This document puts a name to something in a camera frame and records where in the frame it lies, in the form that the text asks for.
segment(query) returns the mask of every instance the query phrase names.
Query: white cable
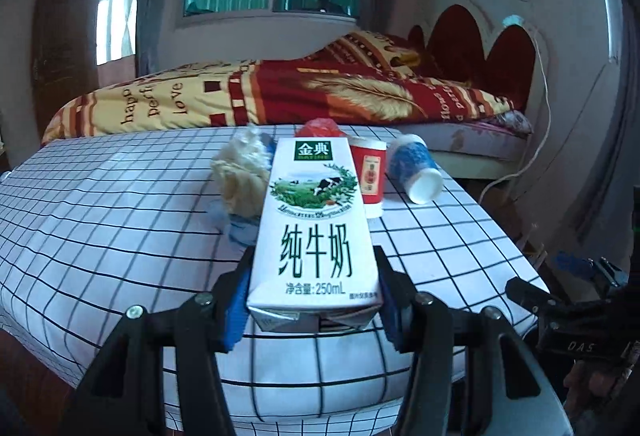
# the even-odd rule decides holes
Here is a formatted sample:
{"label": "white cable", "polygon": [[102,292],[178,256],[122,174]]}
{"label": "white cable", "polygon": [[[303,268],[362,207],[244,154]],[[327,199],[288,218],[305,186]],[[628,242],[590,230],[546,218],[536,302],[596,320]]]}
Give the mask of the white cable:
{"label": "white cable", "polygon": [[513,174],[508,174],[506,176],[503,176],[502,178],[498,178],[497,180],[492,181],[480,193],[480,198],[478,199],[478,204],[482,203],[482,199],[484,198],[484,195],[487,193],[487,191],[490,188],[495,187],[499,183],[502,183],[504,181],[510,180],[511,178],[517,178],[517,177],[521,176],[522,174],[524,174],[524,172],[527,171],[527,169],[529,169],[531,167],[531,165],[536,161],[536,158],[538,158],[538,155],[540,154],[540,151],[544,147],[546,139],[549,136],[549,131],[551,130],[551,106],[549,105],[549,86],[548,86],[548,83],[546,81],[545,66],[544,66],[544,64],[542,62],[542,55],[540,55],[540,47],[538,45],[538,40],[536,39],[537,34],[538,34],[538,30],[536,28],[534,30],[534,34],[533,34],[533,42],[536,45],[536,54],[538,54],[538,60],[540,61],[540,70],[542,71],[542,80],[545,83],[545,102],[546,102],[546,109],[548,111],[548,121],[546,122],[545,136],[542,137],[540,145],[536,149],[536,152],[533,154],[533,157],[529,160],[529,162],[527,162],[527,165],[525,165],[518,172],[515,172]]}

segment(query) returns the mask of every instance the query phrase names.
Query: red plastic bag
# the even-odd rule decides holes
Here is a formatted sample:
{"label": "red plastic bag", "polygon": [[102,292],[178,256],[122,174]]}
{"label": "red plastic bag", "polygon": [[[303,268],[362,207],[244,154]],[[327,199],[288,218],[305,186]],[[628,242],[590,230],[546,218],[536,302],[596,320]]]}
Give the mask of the red plastic bag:
{"label": "red plastic bag", "polygon": [[296,132],[296,137],[346,137],[332,119],[313,119]]}

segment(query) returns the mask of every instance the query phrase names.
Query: metal bolt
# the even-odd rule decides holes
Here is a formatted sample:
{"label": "metal bolt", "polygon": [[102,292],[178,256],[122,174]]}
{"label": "metal bolt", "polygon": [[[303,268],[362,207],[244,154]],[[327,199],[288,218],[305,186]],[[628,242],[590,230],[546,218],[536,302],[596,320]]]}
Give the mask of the metal bolt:
{"label": "metal bolt", "polygon": [[427,292],[419,291],[415,294],[415,302],[424,306],[433,304],[433,295]]}
{"label": "metal bolt", "polygon": [[137,304],[129,307],[129,309],[127,310],[127,317],[130,319],[139,319],[140,317],[142,317],[142,314],[145,311],[143,310],[142,306],[138,306]]}
{"label": "metal bolt", "polygon": [[213,296],[207,291],[199,293],[196,295],[195,302],[200,306],[206,306],[207,304],[211,304],[213,301]]}
{"label": "metal bolt", "polygon": [[500,317],[502,317],[502,312],[498,310],[495,306],[486,306],[482,308],[482,313],[484,313],[490,319],[497,321]]}

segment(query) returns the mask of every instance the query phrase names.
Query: paper cup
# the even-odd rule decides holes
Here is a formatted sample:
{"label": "paper cup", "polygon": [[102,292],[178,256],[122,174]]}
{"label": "paper cup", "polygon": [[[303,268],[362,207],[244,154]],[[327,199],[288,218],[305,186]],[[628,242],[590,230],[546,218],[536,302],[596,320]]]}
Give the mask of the paper cup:
{"label": "paper cup", "polygon": [[425,204],[442,192],[442,175],[418,135],[402,135],[391,142],[387,172],[414,203]]}
{"label": "paper cup", "polygon": [[348,136],[367,218],[382,216],[386,142]]}

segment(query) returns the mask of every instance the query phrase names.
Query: red and white cup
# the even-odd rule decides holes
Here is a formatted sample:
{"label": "red and white cup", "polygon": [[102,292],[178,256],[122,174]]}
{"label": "red and white cup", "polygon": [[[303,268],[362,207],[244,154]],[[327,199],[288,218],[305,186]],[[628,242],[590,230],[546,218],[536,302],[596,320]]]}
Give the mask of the red and white cup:
{"label": "red and white cup", "polygon": [[349,137],[351,155],[356,166],[360,192],[367,218],[382,216],[386,142],[362,137]]}

